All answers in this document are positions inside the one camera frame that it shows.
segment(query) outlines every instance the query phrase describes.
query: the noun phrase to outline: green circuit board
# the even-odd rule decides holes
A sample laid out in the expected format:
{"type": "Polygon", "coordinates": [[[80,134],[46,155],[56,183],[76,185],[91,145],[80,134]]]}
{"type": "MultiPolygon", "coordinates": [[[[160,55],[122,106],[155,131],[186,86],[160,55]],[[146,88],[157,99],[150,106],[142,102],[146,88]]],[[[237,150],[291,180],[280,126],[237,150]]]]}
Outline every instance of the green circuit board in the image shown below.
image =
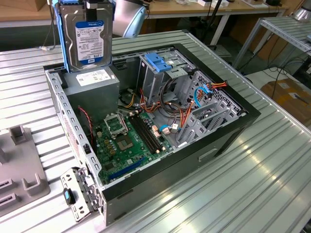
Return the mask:
{"type": "MultiPolygon", "coordinates": [[[[141,113],[139,117],[153,124],[146,113],[141,113]]],[[[97,141],[97,158],[102,165],[102,170],[99,172],[99,177],[104,184],[110,183],[113,180],[132,172],[137,167],[142,167],[145,164],[169,154],[172,148],[167,140],[162,138],[162,142],[156,139],[165,150],[160,150],[159,153],[152,154],[143,140],[140,138],[134,127],[129,121],[128,116],[124,117],[124,123],[128,128],[127,135],[119,134],[113,139],[107,125],[105,123],[95,127],[95,130],[100,131],[100,135],[96,135],[97,141]],[[122,172],[122,175],[115,176],[120,171],[128,169],[127,172],[122,172]]]]}

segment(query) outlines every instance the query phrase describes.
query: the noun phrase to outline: chip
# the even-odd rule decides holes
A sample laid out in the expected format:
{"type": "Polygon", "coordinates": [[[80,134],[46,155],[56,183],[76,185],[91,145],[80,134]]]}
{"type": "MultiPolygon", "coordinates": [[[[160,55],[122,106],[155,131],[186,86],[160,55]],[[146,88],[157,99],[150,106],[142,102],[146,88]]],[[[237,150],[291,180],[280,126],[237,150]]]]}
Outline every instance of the chip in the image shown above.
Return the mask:
{"type": "Polygon", "coordinates": [[[133,146],[133,142],[128,135],[122,135],[116,138],[116,143],[118,144],[120,150],[126,150],[133,146]]]}
{"type": "Polygon", "coordinates": [[[104,167],[106,170],[110,170],[110,169],[114,168],[112,163],[106,164],[104,167]]]}

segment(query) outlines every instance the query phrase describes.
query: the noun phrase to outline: wooden desk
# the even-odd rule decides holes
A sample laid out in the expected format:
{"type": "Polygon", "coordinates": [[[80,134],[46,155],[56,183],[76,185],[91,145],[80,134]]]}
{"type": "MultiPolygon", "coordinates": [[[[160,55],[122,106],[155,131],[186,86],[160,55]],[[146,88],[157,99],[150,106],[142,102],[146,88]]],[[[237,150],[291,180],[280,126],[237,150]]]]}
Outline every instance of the wooden desk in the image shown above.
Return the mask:
{"type": "MultiPolygon", "coordinates": [[[[175,0],[170,0],[169,2],[153,1],[150,4],[149,18],[207,16],[208,9],[209,7],[203,7],[193,2],[189,5],[181,5],[176,3],[175,0]]],[[[216,14],[218,16],[222,16],[222,19],[218,25],[211,44],[217,44],[217,41],[230,15],[278,13],[278,16],[282,16],[286,9],[286,6],[253,8],[240,0],[229,3],[228,7],[219,8],[216,14]]],[[[0,6],[0,28],[40,26],[49,25],[50,23],[51,20],[48,5],[45,5],[39,12],[31,12],[17,8],[0,6]]]]}

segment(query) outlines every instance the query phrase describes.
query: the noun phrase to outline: white label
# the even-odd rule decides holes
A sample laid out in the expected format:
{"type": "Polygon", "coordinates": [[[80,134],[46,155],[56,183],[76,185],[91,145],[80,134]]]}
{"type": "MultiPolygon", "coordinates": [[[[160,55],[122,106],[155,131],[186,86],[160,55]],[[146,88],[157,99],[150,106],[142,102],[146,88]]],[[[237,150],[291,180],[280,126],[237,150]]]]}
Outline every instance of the white label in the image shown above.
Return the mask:
{"type": "Polygon", "coordinates": [[[187,144],[187,142],[183,142],[182,144],[180,144],[179,146],[178,146],[178,148],[180,148],[180,147],[182,147],[182,146],[184,146],[184,145],[186,145],[187,144]]]}
{"type": "Polygon", "coordinates": [[[104,23],[78,22],[76,24],[76,41],[78,50],[78,60],[86,60],[87,63],[96,62],[96,58],[104,56],[104,40],[101,32],[104,30],[104,23]]]}
{"type": "Polygon", "coordinates": [[[93,83],[109,80],[111,79],[111,77],[107,74],[107,72],[104,69],[101,69],[85,74],[78,74],[76,76],[76,79],[78,80],[80,86],[86,86],[93,83]]]}
{"type": "Polygon", "coordinates": [[[292,92],[292,93],[288,93],[291,97],[293,97],[294,99],[296,99],[297,97],[295,96],[295,95],[297,95],[297,96],[299,96],[297,93],[295,93],[295,92],[292,92]]]}
{"type": "Polygon", "coordinates": [[[288,86],[287,83],[279,83],[279,85],[280,85],[283,89],[290,88],[290,86],[288,86]]]}
{"type": "Polygon", "coordinates": [[[172,129],[177,130],[178,129],[178,125],[177,124],[173,124],[172,125],[172,129]]]}

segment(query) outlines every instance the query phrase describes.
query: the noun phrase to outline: open computer chassis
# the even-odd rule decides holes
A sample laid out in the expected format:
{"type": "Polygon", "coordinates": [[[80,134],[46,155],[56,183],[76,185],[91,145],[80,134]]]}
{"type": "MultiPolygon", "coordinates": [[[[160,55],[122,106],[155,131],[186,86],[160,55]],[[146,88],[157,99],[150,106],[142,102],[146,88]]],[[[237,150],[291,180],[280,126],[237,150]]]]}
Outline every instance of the open computer chassis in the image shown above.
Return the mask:
{"type": "MultiPolygon", "coordinates": [[[[137,63],[139,68],[136,70],[133,70],[133,64],[126,65],[127,61],[137,57],[142,58],[146,52],[164,53],[173,50],[178,51],[194,66],[194,70],[199,71],[212,82],[224,82],[181,44],[114,54],[113,65],[110,67],[113,73],[110,75],[116,75],[120,79],[120,89],[126,89],[132,84],[127,83],[129,82],[127,75],[125,78],[121,78],[119,70],[121,73],[125,71],[127,74],[134,73],[138,76],[143,71],[141,61],[137,63]]],[[[99,172],[102,169],[100,161],[89,143],[86,131],[83,130],[81,122],[75,114],[75,109],[71,106],[72,102],[64,92],[67,84],[61,79],[63,73],[66,72],[63,64],[44,68],[56,112],[80,164],[79,167],[69,170],[61,177],[65,188],[66,201],[71,204],[76,221],[82,220],[94,211],[100,211],[103,216],[103,224],[113,223],[144,201],[154,197],[220,155],[260,115],[259,111],[230,86],[227,86],[223,89],[224,99],[227,98],[231,101],[233,105],[231,109],[235,107],[239,109],[239,113],[233,122],[221,125],[214,130],[210,129],[209,133],[192,139],[191,143],[181,143],[174,147],[170,153],[152,161],[152,163],[136,168],[130,174],[104,184],[99,178],[99,172]],[[74,197],[74,200],[70,199],[69,194],[74,197]]]]}

